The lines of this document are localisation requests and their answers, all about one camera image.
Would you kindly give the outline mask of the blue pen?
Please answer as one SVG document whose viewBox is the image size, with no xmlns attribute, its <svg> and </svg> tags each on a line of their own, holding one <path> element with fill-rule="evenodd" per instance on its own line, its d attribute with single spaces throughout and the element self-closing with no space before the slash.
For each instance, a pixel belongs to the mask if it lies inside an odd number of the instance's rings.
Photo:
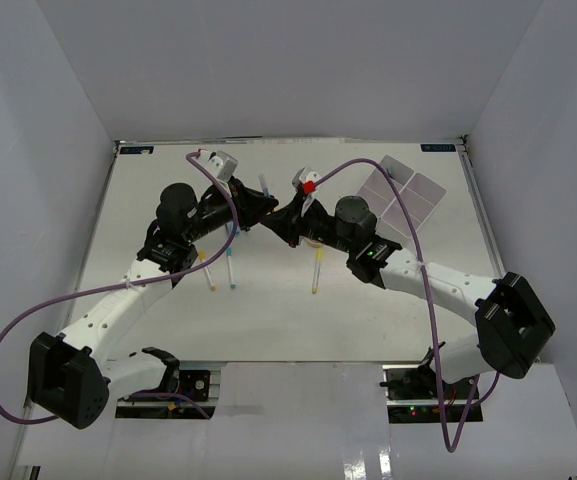
<svg viewBox="0 0 577 480">
<path fill-rule="evenodd" d="M 258 176 L 258 179 L 259 179 L 260 186 L 262 188 L 263 195 L 266 198 L 270 198 L 269 188 L 268 188 L 267 181 L 266 181 L 264 174 L 260 174 Z"/>
</svg>

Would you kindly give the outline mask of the orange white pen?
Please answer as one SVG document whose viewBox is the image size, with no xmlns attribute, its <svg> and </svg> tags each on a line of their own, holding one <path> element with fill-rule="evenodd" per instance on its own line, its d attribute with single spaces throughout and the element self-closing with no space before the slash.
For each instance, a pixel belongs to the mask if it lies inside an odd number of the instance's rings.
<svg viewBox="0 0 577 480">
<path fill-rule="evenodd" d="M 209 269 L 209 266 L 207 265 L 207 256 L 203 250 L 199 251 L 199 259 L 200 259 L 201 264 L 202 264 L 202 271 L 203 271 L 204 276 L 206 278 L 208 287 L 209 287 L 210 291 L 214 292 L 214 291 L 216 291 L 217 287 L 216 287 L 216 284 L 212 278 L 212 274 L 211 274 L 211 271 Z"/>
</svg>

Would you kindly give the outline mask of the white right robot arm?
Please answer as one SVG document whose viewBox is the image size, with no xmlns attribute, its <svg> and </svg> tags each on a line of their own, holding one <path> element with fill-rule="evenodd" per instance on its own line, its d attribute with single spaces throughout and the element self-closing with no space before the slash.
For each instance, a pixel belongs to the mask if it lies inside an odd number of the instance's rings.
<svg viewBox="0 0 577 480">
<path fill-rule="evenodd" d="M 394 397 L 440 399 L 456 384 L 486 372 L 522 379 L 555 333 L 523 276 L 508 272 L 495 279 L 422 264 L 410 250 L 378 235 L 377 218 L 361 197 L 342 198 L 332 214 L 318 201 L 304 209 L 304 201 L 296 195 L 265 216 L 263 225 L 291 247 L 309 239 L 345 252 L 347 268 L 361 282 L 430 299 L 475 329 L 429 349 L 416 369 L 388 375 L 383 385 Z"/>
</svg>

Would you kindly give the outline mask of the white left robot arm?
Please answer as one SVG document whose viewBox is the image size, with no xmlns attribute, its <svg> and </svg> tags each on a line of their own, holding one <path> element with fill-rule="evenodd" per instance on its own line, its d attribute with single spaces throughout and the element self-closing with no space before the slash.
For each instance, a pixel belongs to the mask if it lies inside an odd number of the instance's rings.
<svg viewBox="0 0 577 480">
<path fill-rule="evenodd" d="M 198 258 L 195 241 L 232 220 L 241 229 L 258 224 L 275 207 L 272 196 L 230 178 L 225 189 L 202 196 L 185 183 L 167 186 L 156 217 L 126 275 L 126 285 L 105 295 L 57 335 L 42 333 L 29 352 L 27 394 L 31 401 L 70 425 L 84 429 L 103 412 L 112 394 L 144 391 L 167 399 L 179 387 L 179 360 L 145 347 L 121 361 L 114 347 L 137 320 L 170 293 Z"/>
</svg>

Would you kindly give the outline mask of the yellow tipped white pen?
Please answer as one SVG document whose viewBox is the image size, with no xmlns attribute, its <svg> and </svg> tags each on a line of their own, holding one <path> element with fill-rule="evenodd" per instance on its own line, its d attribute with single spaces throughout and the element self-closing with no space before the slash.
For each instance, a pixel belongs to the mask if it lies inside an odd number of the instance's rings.
<svg viewBox="0 0 577 480">
<path fill-rule="evenodd" d="M 323 262 L 323 253 L 324 253 L 324 247 L 320 246 L 317 249 L 317 253 L 316 253 L 316 257 L 315 257 L 313 280 L 312 280 L 312 285 L 311 285 L 311 293 L 313 295 L 316 295 L 319 291 L 319 282 L 320 282 L 321 267 L 322 267 L 322 262 Z"/>
</svg>

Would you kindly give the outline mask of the teal tipped white pen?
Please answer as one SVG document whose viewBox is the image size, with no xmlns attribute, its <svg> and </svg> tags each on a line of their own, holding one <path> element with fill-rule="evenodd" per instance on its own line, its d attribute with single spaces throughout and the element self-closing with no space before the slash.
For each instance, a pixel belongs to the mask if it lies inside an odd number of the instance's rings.
<svg viewBox="0 0 577 480">
<path fill-rule="evenodd" d="M 229 286 L 231 289 L 236 289 L 237 283 L 236 278 L 234 276 L 234 268 L 233 268 L 233 252 L 231 247 L 227 247 L 225 251 L 226 255 L 226 262 L 227 262 L 227 273 L 228 273 L 228 281 Z"/>
</svg>

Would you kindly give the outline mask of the white divided organizer box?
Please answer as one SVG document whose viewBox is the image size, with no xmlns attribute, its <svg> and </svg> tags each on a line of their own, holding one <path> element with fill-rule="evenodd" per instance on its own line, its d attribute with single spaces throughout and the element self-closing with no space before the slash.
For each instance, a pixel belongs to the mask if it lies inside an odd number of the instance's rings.
<svg viewBox="0 0 577 480">
<path fill-rule="evenodd" d="M 386 180 L 374 170 L 359 188 L 357 195 L 364 198 L 377 217 L 377 234 L 381 237 L 408 243 L 412 241 L 405 215 L 390 185 L 394 185 L 407 208 L 414 230 L 418 232 L 445 197 L 447 191 L 427 176 L 386 155 L 379 162 L 382 168 L 392 169 L 395 178 Z"/>
</svg>

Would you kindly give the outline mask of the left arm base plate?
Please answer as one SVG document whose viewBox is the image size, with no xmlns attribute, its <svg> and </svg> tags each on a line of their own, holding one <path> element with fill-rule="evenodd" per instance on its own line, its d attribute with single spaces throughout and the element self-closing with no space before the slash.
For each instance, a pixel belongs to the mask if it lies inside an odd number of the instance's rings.
<svg viewBox="0 0 577 480">
<path fill-rule="evenodd" d="M 209 420 L 220 393 L 219 370 L 181 370 L 174 395 L 125 397 L 117 403 L 115 417 L 142 420 Z"/>
</svg>

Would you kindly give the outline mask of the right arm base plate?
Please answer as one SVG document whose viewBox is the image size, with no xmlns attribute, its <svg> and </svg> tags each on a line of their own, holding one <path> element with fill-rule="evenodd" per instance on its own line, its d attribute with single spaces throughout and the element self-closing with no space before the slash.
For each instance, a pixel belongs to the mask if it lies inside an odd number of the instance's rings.
<svg viewBox="0 0 577 480">
<path fill-rule="evenodd" d="M 440 423 L 435 372 L 430 368 L 433 357 L 433 350 L 429 348 L 418 365 L 383 367 L 383 380 L 379 386 L 385 391 L 390 424 Z M 461 419 L 474 383 L 474 377 L 466 377 L 454 384 L 443 383 L 448 423 L 458 423 Z"/>
</svg>

